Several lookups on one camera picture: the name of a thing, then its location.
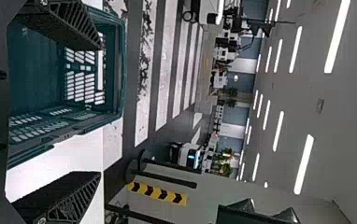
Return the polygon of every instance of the warning tape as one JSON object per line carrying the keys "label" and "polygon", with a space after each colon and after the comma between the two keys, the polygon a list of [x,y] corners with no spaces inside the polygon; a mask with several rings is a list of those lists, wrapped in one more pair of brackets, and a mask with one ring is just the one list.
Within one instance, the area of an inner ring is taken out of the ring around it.
{"label": "warning tape", "polygon": [[153,186],[145,185],[135,181],[128,184],[127,187],[129,191],[147,196],[153,200],[172,203],[180,206],[187,205],[188,195],[185,193],[175,193],[169,190],[155,188]]}

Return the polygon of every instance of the fluorescent light panel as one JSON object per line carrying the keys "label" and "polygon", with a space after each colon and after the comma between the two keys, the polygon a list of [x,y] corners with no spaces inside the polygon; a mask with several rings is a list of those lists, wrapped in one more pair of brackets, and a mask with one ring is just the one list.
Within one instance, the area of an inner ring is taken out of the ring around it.
{"label": "fluorescent light panel", "polygon": [[243,172],[245,171],[245,162],[242,163],[242,170],[240,171],[240,180],[243,179]]}
{"label": "fluorescent light panel", "polygon": [[269,47],[268,57],[266,58],[265,72],[268,73],[269,60],[271,60],[272,47]]}
{"label": "fluorescent light panel", "polygon": [[277,127],[277,131],[275,133],[275,139],[274,139],[274,145],[273,145],[274,152],[276,152],[277,148],[278,148],[278,139],[280,137],[281,124],[283,123],[283,118],[284,118],[284,112],[280,111],[280,114],[278,116],[278,127]]}
{"label": "fluorescent light panel", "polygon": [[248,134],[248,139],[246,141],[246,144],[248,145],[250,142],[250,137],[251,137],[251,126],[249,127],[249,134]]}
{"label": "fluorescent light panel", "polygon": [[245,134],[248,133],[249,131],[249,123],[250,123],[250,118],[248,118],[248,121],[246,121],[246,129],[245,129]]}
{"label": "fluorescent light panel", "polygon": [[275,14],[275,21],[278,20],[278,13],[280,12],[281,0],[278,0],[277,13]]}
{"label": "fluorescent light panel", "polygon": [[333,38],[331,40],[330,49],[324,66],[324,73],[330,74],[333,72],[336,54],[338,52],[339,43],[341,42],[342,32],[344,31],[345,21],[350,9],[350,0],[342,0],[339,7],[338,16],[336,18],[336,28],[334,29]]}
{"label": "fluorescent light panel", "polygon": [[271,23],[273,16],[274,16],[274,9],[271,8],[271,11],[269,12],[269,23]]}
{"label": "fluorescent light panel", "polygon": [[298,27],[297,29],[297,36],[295,37],[292,61],[290,63],[290,69],[289,69],[290,73],[294,71],[295,61],[297,60],[298,47],[300,45],[300,40],[301,40],[302,29],[303,29],[302,26]]}
{"label": "fluorescent light panel", "polygon": [[277,53],[277,59],[275,60],[274,73],[277,73],[277,71],[278,71],[278,62],[280,61],[280,53],[281,53],[282,44],[283,44],[283,39],[280,39],[280,41],[278,42],[278,53]]}
{"label": "fluorescent light panel", "polygon": [[257,118],[259,118],[260,114],[261,114],[261,107],[263,106],[263,98],[264,98],[264,96],[261,94],[260,102],[258,103]]}
{"label": "fluorescent light panel", "polygon": [[302,186],[304,184],[305,173],[307,171],[307,164],[310,158],[310,152],[313,148],[314,138],[312,135],[307,135],[307,141],[305,142],[303,157],[301,159],[300,167],[298,169],[297,179],[295,180],[294,193],[300,194]]}
{"label": "fluorescent light panel", "polygon": [[257,176],[258,162],[260,161],[260,153],[257,153],[257,157],[255,158],[254,170],[252,180],[255,181],[255,177]]}
{"label": "fluorescent light panel", "polygon": [[261,61],[261,54],[258,54],[257,67],[255,69],[255,72],[257,72],[257,73],[258,73],[258,70],[260,69],[260,61]]}
{"label": "fluorescent light panel", "polygon": [[266,102],[266,110],[265,110],[265,115],[264,115],[264,124],[263,124],[263,130],[265,131],[266,129],[266,123],[268,122],[268,116],[269,116],[269,107],[271,106],[271,101],[268,100]]}
{"label": "fluorescent light panel", "polygon": [[245,150],[242,149],[242,153],[240,153],[240,161],[239,161],[239,164],[242,164],[242,161],[243,161],[243,152]]}
{"label": "fluorescent light panel", "polygon": [[257,98],[258,98],[258,90],[255,91],[254,102],[253,102],[253,110],[255,110],[255,107],[257,106]]}

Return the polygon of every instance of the black post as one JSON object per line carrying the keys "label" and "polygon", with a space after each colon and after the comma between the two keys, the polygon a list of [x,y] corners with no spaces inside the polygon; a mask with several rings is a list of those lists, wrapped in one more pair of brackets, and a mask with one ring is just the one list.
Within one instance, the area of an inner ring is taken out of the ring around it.
{"label": "black post", "polygon": [[131,170],[131,174],[132,175],[141,175],[141,176],[145,176],[145,177],[152,178],[152,179],[158,179],[158,180],[162,180],[162,181],[169,182],[172,184],[182,185],[182,186],[185,186],[185,187],[188,187],[191,189],[196,189],[196,187],[197,187],[197,184],[192,181],[176,179],[176,178],[165,176],[165,175],[156,175],[156,174],[149,173],[149,172],[138,171],[136,169]]}
{"label": "black post", "polygon": [[167,163],[167,162],[160,162],[160,161],[153,161],[150,159],[143,159],[142,160],[144,163],[149,163],[149,164],[153,164],[153,165],[159,165],[159,166],[164,166],[164,167],[168,167],[168,168],[172,168],[175,170],[180,170],[180,171],[185,171],[185,172],[189,172],[189,173],[193,173],[193,174],[202,174],[201,170],[195,170],[191,167],[186,167],[186,166],[180,166],[180,165],[176,165],[173,163]]}
{"label": "black post", "polygon": [[150,217],[150,216],[147,216],[147,215],[144,215],[144,214],[141,214],[141,213],[137,213],[137,212],[131,211],[129,209],[124,209],[124,208],[121,208],[121,207],[118,207],[118,206],[115,206],[115,205],[112,205],[112,204],[108,204],[108,203],[105,204],[105,209],[108,210],[108,211],[111,211],[111,212],[118,213],[120,215],[124,215],[124,216],[127,216],[127,217],[133,217],[135,219],[146,221],[146,222],[149,222],[149,223],[174,224],[173,222],[164,221],[164,220],[161,220],[161,219],[156,218],[156,217]]}

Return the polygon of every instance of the bolt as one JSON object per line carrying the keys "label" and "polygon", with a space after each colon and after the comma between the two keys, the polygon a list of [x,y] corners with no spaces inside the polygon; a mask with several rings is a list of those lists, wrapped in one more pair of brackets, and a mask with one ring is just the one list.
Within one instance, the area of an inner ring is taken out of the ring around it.
{"label": "bolt", "polygon": [[42,217],[38,220],[37,224],[46,224],[47,223],[47,219]]}
{"label": "bolt", "polygon": [[41,5],[42,6],[47,6],[48,5],[48,0],[41,0]]}
{"label": "bolt", "polygon": [[0,143],[0,151],[4,151],[5,149],[7,149],[7,144]]}
{"label": "bolt", "polygon": [[5,80],[5,79],[7,79],[7,72],[1,70],[0,71],[0,80]]}

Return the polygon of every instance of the factory floor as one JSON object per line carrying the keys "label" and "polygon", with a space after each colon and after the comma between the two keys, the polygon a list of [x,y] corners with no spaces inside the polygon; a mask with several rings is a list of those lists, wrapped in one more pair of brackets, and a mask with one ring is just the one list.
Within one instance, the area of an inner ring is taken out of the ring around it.
{"label": "factory floor", "polygon": [[209,85],[199,75],[211,68],[210,53],[204,56],[207,27],[181,19],[184,1],[173,5],[165,0],[104,2],[105,10],[126,20],[128,52],[124,115],[110,128],[121,130],[121,158],[104,157],[105,202],[125,186],[126,166],[141,149],[166,161],[170,142],[201,143],[207,136],[210,115],[195,113],[205,97],[199,91]]}

